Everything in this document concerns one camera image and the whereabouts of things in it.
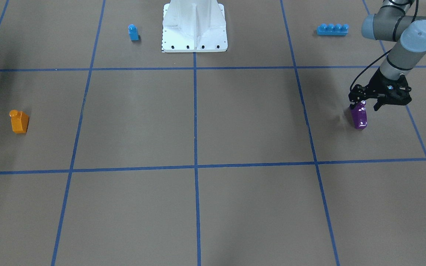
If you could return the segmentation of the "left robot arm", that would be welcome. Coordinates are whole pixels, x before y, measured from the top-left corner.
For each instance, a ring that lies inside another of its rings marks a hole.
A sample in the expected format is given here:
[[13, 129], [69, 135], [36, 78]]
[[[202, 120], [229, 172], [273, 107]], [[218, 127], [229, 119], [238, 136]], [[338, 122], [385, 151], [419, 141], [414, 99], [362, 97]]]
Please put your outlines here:
[[348, 95], [351, 110], [370, 98], [377, 100], [375, 111], [383, 105], [405, 106], [412, 101], [406, 76], [426, 55], [426, 16], [408, 16], [413, 4], [416, 1], [385, 0], [362, 23], [363, 37], [395, 45], [382, 56], [382, 64], [367, 85], [352, 83]]

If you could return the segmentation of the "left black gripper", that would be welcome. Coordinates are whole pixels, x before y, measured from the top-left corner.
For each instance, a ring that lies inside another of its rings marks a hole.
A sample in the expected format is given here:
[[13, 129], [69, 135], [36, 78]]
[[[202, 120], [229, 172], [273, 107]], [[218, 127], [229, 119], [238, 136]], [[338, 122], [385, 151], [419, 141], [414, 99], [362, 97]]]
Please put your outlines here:
[[377, 103], [373, 106], [374, 111], [378, 111], [384, 105], [405, 106], [412, 101], [410, 92], [405, 74], [399, 72], [396, 77], [388, 78], [379, 68], [367, 86], [353, 86], [350, 89], [348, 94], [350, 109], [365, 108], [368, 98], [377, 99]]

